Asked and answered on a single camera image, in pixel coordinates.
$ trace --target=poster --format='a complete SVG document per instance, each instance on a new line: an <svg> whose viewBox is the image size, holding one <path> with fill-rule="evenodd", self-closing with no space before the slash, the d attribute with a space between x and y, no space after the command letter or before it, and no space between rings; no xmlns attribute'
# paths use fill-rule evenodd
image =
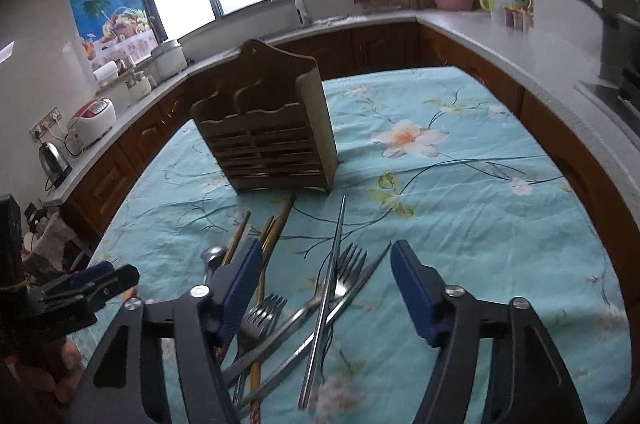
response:
<svg viewBox="0 0 640 424"><path fill-rule="evenodd" d="M142 0L70 0L93 70L127 56L139 61L158 45Z"/></svg>

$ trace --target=table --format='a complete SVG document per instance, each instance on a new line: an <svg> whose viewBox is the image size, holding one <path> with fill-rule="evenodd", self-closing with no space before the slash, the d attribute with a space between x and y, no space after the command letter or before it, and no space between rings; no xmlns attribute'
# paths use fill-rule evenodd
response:
<svg viewBox="0 0 640 424"><path fill-rule="evenodd" d="M380 72L323 86L340 164L330 195L298 192L268 267L267 293L289 300L284 316L311 296L345 194L346 241L370 256L406 239L445 282L477 298L528 298L588 421L604 422L629 385L618 282L584 208L517 118L457 68ZM286 195L236 195L188 122L136 183L92 261L138 267L145 299L177 297L201 279L200 252L226 244L245 209L252 210L256 235ZM112 300L96 325L74 337L86 358L121 302ZM313 322L265 363L263 376L311 333ZM171 341L165 344L174 422L185 422L174 351ZM490 342L482 343L469 422L482 411L489 351ZM335 325L324 372L327 386L344 396L323 398L318 415L299 412L299 367L263 402L262 421L411 422L436 355L416 335L385 261Z"/></svg>

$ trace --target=stainless steel kettle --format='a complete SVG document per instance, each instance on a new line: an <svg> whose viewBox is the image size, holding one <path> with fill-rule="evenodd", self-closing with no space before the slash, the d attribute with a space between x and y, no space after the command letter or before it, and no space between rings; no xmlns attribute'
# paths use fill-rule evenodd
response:
<svg viewBox="0 0 640 424"><path fill-rule="evenodd" d="M63 155L60 155L58 148L52 142L43 142L38 150L38 155L42 169L44 169L53 187L59 188L60 184L71 173L71 164Z"/></svg>

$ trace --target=white rice cooker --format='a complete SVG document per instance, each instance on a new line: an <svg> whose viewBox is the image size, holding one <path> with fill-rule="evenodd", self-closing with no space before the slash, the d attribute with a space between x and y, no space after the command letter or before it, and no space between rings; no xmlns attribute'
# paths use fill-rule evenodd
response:
<svg viewBox="0 0 640 424"><path fill-rule="evenodd" d="M69 137L86 149L107 133L116 122L116 110L106 97L90 100L69 119Z"/></svg>
<svg viewBox="0 0 640 424"><path fill-rule="evenodd" d="M177 39L160 43L151 51L151 58L146 71L156 78L156 83L162 83L187 67L187 60Z"/></svg>

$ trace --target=electrical socket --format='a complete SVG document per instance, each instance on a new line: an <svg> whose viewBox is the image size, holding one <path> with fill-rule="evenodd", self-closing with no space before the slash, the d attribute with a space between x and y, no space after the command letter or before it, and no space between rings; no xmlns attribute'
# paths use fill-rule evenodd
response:
<svg viewBox="0 0 640 424"><path fill-rule="evenodd" d="M33 141L40 142L40 137L47 133L47 128L51 128L57 120L60 120L60 118L62 118L62 116L60 115L60 110L56 106L29 130Z"/></svg>

